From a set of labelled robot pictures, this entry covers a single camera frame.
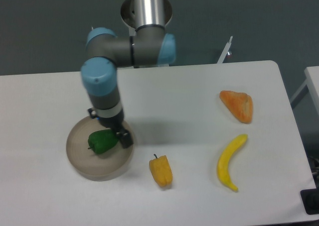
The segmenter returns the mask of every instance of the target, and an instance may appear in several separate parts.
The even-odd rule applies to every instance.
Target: banana
[[[220,155],[218,163],[217,163],[217,176],[222,184],[231,190],[237,192],[238,188],[230,179],[230,175],[228,172],[228,163],[231,156],[238,150],[242,145],[247,141],[248,135],[241,134],[234,138],[229,145],[225,148],[223,153]]]

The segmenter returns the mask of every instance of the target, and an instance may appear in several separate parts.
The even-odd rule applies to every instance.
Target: tan bowl
[[[123,126],[133,133],[126,122]],[[89,135],[98,130],[104,130],[97,119],[89,116],[80,120],[70,131],[66,141],[66,154],[70,163],[84,177],[90,180],[114,179],[127,170],[133,154],[134,145],[123,149],[120,142],[107,152],[97,155],[88,149]]]

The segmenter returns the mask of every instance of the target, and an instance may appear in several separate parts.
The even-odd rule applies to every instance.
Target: silver pole
[[[135,26],[161,25],[165,27],[163,0],[134,0]]]

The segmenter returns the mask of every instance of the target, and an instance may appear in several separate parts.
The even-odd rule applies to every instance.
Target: yellow bell pepper
[[[150,170],[155,182],[161,187],[169,185],[173,181],[173,174],[166,155],[159,158],[154,156],[156,159],[150,160]]]

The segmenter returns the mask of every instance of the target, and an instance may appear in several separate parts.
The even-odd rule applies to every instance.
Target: gray wall
[[[0,75],[79,71],[91,26],[128,34],[123,1],[0,0]],[[175,65],[216,63],[233,35],[228,62],[274,60],[289,97],[305,67],[319,65],[319,0],[169,1]],[[311,98],[294,112],[306,148],[316,149],[319,117]]]

